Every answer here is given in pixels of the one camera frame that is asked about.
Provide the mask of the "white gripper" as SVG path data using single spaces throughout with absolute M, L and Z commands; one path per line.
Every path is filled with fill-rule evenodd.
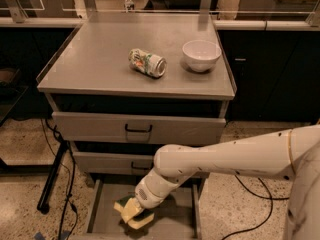
M 135 216 L 143 212 L 144 209 L 153 209 L 164 201 L 163 197 L 153 194 L 142 179 L 135 187 L 135 197 L 127 198 L 121 211 L 121 217 L 128 223 Z

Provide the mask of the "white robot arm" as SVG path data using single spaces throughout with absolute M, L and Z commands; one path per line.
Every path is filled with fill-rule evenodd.
M 312 125 L 204 147 L 165 145 L 121 211 L 125 223 L 198 172 L 293 182 L 284 240 L 320 240 L 320 126 Z

